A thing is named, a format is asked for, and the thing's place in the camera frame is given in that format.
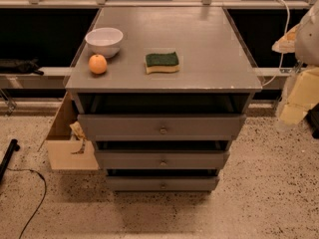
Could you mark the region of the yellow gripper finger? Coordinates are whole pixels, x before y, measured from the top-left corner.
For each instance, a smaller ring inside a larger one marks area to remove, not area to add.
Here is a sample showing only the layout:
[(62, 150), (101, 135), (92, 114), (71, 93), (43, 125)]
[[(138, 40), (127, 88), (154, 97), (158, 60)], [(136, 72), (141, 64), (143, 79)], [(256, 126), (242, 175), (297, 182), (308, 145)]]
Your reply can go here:
[(278, 107), (278, 117), (285, 124), (299, 124), (319, 104), (319, 68), (307, 67), (294, 74), (287, 87), (287, 97)]

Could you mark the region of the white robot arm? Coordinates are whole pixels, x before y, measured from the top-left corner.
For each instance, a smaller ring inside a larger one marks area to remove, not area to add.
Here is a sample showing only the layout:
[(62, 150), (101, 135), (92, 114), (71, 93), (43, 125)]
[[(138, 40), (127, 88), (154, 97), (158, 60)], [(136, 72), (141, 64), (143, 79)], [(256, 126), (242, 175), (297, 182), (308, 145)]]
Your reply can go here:
[(294, 53), (306, 68), (287, 85), (288, 97), (279, 106), (278, 117), (286, 124), (299, 124), (319, 104), (319, 1), (272, 45), (277, 53)]

